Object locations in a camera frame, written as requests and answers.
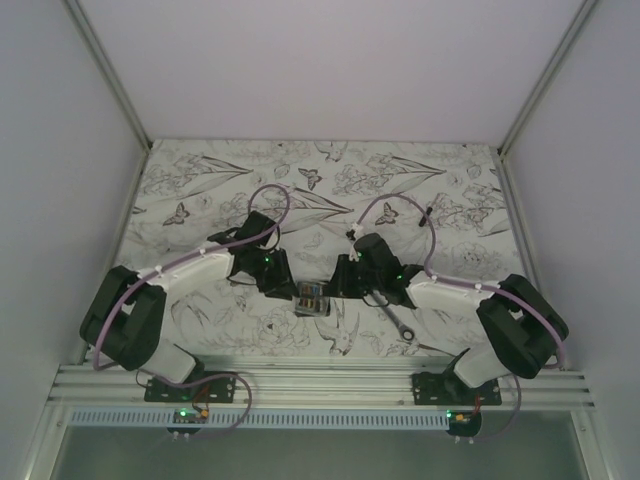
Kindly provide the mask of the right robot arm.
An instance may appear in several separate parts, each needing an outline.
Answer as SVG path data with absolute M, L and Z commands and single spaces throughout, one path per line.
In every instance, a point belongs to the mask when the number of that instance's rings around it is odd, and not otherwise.
M 468 403 L 480 386 L 505 375 L 533 379 L 551 357 L 556 367 L 564 361 L 568 326 L 521 275 L 511 274 L 498 283 L 444 277 L 426 265 L 401 263 L 373 233 L 338 257 L 326 295 L 365 299 L 374 293 L 414 311 L 478 318 L 487 340 L 458 354 L 443 380 L 444 394 L 452 403 Z

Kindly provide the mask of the black fuse box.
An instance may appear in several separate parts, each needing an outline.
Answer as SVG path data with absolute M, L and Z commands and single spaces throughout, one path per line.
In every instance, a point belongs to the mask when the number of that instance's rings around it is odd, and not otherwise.
M 295 298 L 294 314 L 298 317 L 326 317 L 330 315 L 331 306 L 327 298 Z

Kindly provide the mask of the clear fuse box cover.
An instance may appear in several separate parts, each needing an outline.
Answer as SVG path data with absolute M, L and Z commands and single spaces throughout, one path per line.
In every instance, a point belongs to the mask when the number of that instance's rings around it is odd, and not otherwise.
M 298 281 L 296 284 L 297 287 L 297 295 L 293 297 L 293 303 L 295 298 L 327 298 L 329 301 L 329 297 L 324 294 L 322 283 L 311 282 L 311 281 Z

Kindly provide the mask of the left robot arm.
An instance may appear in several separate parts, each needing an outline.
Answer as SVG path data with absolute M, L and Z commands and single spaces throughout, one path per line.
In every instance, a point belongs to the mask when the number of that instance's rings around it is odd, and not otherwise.
M 79 335 L 95 349 L 94 368 L 141 370 L 167 382 L 179 400 L 197 399 L 204 377 L 197 359 L 171 339 L 165 317 L 177 301 L 203 285 L 239 273 L 253 278 L 264 296 L 290 300 L 297 293 L 286 252 L 276 246 L 280 224 L 257 211 L 238 228 L 214 234 L 166 265 L 139 271 L 111 268 Z

